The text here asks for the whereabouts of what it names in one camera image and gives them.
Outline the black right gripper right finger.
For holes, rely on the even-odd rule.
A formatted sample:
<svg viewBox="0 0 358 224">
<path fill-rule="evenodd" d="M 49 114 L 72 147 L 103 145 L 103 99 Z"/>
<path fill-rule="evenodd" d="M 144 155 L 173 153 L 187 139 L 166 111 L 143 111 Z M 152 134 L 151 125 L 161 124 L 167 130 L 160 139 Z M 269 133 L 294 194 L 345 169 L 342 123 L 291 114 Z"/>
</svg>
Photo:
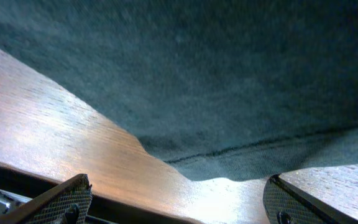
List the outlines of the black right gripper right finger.
<svg viewBox="0 0 358 224">
<path fill-rule="evenodd" d="M 263 206 L 271 224 L 358 224 L 355 218 L 280 178 L 264 187 Z"/>
</svg>

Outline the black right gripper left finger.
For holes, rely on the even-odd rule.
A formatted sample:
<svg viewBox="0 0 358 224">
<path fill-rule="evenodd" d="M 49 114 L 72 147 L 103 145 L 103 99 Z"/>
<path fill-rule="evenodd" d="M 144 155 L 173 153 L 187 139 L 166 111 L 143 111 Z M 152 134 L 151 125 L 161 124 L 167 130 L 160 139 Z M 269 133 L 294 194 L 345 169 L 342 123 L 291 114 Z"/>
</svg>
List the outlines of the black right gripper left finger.
<svg viewBox="0 0 358 224">
<path fill-rule="evenodd" d="M 0 216 L 0 224 L 84 224 L 93 199 L 86 174 L 78 174 Z"/>
</svg>

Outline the dark green t-shirt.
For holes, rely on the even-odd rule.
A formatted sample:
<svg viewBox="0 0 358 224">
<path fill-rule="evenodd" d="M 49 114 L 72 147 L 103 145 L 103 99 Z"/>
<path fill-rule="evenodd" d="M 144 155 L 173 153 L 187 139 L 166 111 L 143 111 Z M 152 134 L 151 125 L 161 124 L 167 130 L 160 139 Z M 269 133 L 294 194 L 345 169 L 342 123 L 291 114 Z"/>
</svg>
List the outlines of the dark green t-shirt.
<svg viewBox="0 0 358 224">
<path fill-rule="evenodd" d="M 0 0 L 0 49 L 190 180 L 358 164 L 358 0 Z"/>
</svg>

